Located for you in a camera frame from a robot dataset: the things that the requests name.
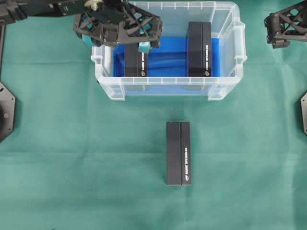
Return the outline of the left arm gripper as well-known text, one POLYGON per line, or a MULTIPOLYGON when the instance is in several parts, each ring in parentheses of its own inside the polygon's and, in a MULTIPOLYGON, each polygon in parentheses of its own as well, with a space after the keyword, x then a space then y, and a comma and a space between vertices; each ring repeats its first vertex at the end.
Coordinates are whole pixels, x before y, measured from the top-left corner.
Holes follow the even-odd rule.
POLYGON ((73 30, 87 46, 138 44, 138 52, 150 53, 160 46, 163 23, 127 0, 85 0, 73 30))

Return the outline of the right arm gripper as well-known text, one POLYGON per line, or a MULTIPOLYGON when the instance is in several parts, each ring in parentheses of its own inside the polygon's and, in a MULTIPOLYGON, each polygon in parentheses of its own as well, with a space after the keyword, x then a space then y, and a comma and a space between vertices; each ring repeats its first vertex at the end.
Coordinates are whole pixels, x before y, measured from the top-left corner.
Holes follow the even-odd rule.
POLYGON ((307 2, 302 1, 264 19, 266 40, 274 49, 286 48, 291 41, 307 41, 307 2))

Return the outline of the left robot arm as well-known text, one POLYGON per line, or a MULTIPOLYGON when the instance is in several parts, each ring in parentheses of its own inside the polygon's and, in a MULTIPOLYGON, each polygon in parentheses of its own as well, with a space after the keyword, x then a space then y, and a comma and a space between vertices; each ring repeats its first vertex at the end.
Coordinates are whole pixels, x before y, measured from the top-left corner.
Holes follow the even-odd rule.
POLYGON ((73 15, 73 31, 88 46, 135 44, 149 53, 160 46, 161 17, 127 0, 2 0, 0 24, 8 25, 28 17, 73 15))

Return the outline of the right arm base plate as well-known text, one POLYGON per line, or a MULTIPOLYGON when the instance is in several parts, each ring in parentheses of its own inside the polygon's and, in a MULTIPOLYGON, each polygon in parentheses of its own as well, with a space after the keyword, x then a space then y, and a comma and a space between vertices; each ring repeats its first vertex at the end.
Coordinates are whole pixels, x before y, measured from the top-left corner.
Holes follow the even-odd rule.
POLYGON ((303 131, 307 134, 307 92, 301 97, 301 111, 302 111, 302 122, 303 131))

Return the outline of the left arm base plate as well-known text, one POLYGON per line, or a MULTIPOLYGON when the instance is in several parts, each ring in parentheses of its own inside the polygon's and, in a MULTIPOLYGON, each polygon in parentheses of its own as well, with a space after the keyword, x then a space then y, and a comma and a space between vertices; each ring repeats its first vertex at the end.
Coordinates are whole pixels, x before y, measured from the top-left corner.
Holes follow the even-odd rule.
POLYGON ((0 141, 7 138, 14 129, 15 97, 0 83, 0 141))

